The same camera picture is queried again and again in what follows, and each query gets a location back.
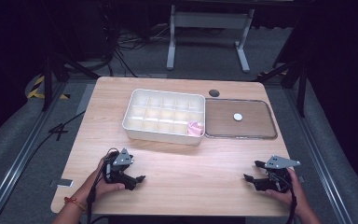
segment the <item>red beaded bracelet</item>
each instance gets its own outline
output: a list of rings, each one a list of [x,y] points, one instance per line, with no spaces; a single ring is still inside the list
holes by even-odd
[[[76,199],[65,197],[63,198],[63,200],[65,201],[65,203],[76,204],[79,208],[81,208],[81,210],[83,210],[83,212],[86,212],[86,207],[83,204],[79,203]]]

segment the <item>storage box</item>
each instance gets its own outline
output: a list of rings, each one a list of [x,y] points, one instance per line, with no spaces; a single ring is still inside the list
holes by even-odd
[[[202,132],[189,134],[189,124],[198,125]],[[205,98],[138,89],[132,93],[122,125],[132,139],[196,146],[205,133]]]

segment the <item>dark background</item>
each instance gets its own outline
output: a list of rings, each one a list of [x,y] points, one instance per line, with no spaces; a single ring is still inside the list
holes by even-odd
[[[98,1],[0,0],[0,126],[26,103],[25,87],[40,73],[47,51],[61,52],[74,61],[100,58],[107,53],[103,32],[106,24],[97,4]],[[358,1],[316,4],[321,8],[300,21],[298,11],[281,14],[271,9],[258,10],[253,26],[296,25],[277,62],[287,63],[307,55],[309,80],[358,174]],[[123,7],[114,18],[147,38],[150,27],[167,22],[168,17],[167,6],[141,5]],[[93,30],[94,35],[87,35],[88,30]]]

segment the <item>wooden tabletop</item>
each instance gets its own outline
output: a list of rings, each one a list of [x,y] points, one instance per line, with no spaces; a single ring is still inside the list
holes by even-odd
[[[134,163],[125,171],[146,175],[135,190],[106,195],[93,205],[94,214],[175,216],[287,216],[285,208],[256,191],[243,174],[266,177],[255,161],[272,155],[289,158],[272,112],[278,137],[273,140],[214,139],[203,136],[198,146],[128,138],[122,120],[135,89],[201,94],[219,90],[222,99],[261,100],[270,106],[264,86],[254,82],[101,77],[89,101],[62,178],[71,188],[58,187],[51,210],[58,213],[97,167],[109,148],[126,148]]]

